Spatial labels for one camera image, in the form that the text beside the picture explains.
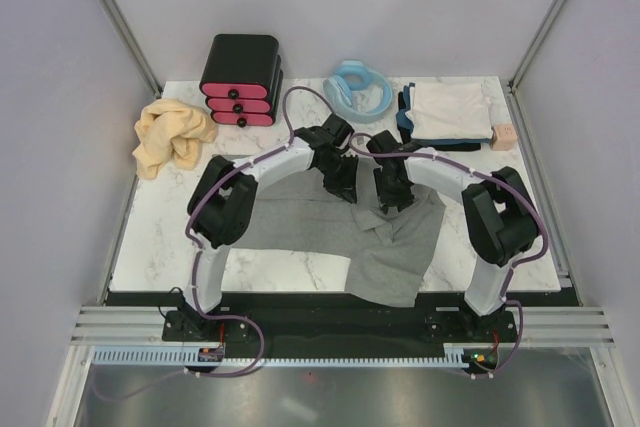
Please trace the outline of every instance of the table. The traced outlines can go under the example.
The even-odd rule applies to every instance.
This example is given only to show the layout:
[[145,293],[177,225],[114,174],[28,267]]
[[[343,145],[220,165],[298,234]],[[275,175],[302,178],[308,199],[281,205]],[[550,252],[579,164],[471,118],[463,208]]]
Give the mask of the table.
[[[390,130],[400,139],[396,125],[397,92],[409,82],[480,82],[491,103],[493,124],[509,123],[509,111],[497,77],[403,77],[389,79],[394,90],[394,105],[379,121],[353,124],[356,132],[377,133]],[[322,91],[323,79],[285,79],[282,93],[292,85],[304,85]],[[373,107],[381,98],[377,87],[358,93],[361,105]],[[163,97],[178,99],[206,109],[198,82],[167,82]],[[289,114],[294,128],[320,125],[329,112],[312,94],[294,92],[290,96]],[[172,162],[154,180],[139,180],[126,220],[110,290],[113,292],[168,291],[188,284],[195,247],[184,235],[187,223],[186,205],[212,155],[252,155],[283,142],[287,130],[278,112],[271,127],[219,125],[218,136],[202,150],[200,162],[193,171],[178,170]],[[448,153],[478,171],[490,172],[505,165],[516,168],[533,195],[533,189],[518,147],[508,152],[494,152],[483,146],[479,152]],[[422,282],[421,291],[464,291],[475,265],[475,252],[467,235],[464,211],[460,205],[441,195],[446,205],[445,216],[431,266]],[[533,251],[540,248],[537,239]],[[225,291],[304,292],[344,290],[349,259],[314,252],[232,249],[227,262],[222,288]],[[558,291],[560,284],[550,253],[516,270],[510,290]]]

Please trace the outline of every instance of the crumpled beige towel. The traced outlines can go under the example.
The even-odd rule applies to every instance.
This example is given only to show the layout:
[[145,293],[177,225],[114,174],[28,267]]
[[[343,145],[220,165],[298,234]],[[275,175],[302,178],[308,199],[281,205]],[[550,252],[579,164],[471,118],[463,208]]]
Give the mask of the crumpled beige towel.
[[213,142],[216,124],[206,112],[178,100],[159,99],[142,109],[135,125],[140,145],[133,151],[141,179],[155,179],[173,157],[180,169],[198,163],[201,142]]

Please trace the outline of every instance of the folded gray fabric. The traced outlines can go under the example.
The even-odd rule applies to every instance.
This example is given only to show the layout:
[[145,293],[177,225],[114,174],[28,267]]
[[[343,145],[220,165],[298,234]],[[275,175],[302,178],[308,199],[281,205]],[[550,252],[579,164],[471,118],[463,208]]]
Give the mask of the folded gray fabric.
[[345,290],[365,300],[412,307],[438,241],[444,204],[414,186],[416,202],[398,213],[379,206],[370,159],[360,159],[358,204],[328,194],[322,174],[292,175],[260,193],[251,223],[235,245],[349,257]]

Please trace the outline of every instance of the folded white towel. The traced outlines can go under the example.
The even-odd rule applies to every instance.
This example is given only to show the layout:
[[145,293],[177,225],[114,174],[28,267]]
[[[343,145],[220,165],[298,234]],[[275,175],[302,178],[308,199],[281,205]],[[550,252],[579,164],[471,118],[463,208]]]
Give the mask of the folded white towel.
[[416,82],[407,117],[414,139],[490,139],[490,103],[482,85]]

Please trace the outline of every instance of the blue headphones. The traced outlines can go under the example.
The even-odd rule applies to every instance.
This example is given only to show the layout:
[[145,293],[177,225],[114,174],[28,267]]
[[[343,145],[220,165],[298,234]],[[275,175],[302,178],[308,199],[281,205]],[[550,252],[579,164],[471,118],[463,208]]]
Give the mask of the blue headphones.
[[[359,77],[360,81],[349,80],[347,76]],[[371,83],[382,87],[382,101],[369,112],[358,112],[353,105],[354,90],[364,90]],[[331,77],[322,84],[324,94],[336,114],[345,120],[359,124],[369,124],[380,120],[391,105],[391,85],[384,76],[368,68],[359,60],[345,60]]]

